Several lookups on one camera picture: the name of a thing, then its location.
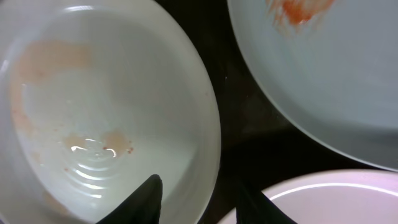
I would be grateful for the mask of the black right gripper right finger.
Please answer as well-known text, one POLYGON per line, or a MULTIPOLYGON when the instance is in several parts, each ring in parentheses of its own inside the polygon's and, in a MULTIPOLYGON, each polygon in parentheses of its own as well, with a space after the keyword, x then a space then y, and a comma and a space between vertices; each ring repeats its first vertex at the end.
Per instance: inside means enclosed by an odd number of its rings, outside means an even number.
POLYGON ((236 187, 237 224, 297 224, 249 182, 237 179, 236 187))

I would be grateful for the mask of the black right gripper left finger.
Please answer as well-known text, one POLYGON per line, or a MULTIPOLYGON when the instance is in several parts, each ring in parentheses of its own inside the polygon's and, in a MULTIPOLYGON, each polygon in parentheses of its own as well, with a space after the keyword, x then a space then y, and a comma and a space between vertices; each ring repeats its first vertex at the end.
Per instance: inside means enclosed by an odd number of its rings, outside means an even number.
POLYGON ((153 174, 97 224, 159 224, 162 192, 162 179, 153 174))

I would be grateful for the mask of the white plate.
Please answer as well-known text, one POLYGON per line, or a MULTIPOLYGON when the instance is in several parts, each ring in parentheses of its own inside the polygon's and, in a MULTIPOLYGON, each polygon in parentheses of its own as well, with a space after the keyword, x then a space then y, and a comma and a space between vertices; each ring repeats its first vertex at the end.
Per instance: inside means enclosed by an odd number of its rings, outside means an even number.
POLYGON ((161 223, 198 223, 220 119, 206 68, 155 1, 1 2, 1 222, 97 223, 151 175, 161 223))
POLYGON ((297 223, 397 224, 395 172, 319 172, 283 181, 262 192, 297 223))

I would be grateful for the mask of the pale blue plate top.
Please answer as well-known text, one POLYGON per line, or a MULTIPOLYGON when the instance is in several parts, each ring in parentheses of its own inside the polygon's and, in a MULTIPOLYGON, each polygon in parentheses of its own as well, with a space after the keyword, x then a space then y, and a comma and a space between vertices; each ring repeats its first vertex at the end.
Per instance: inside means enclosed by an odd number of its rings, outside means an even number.
POLYGON ((229 1, 243 58, 299 130, 351 159, 397 170, 397 1, 229 1))

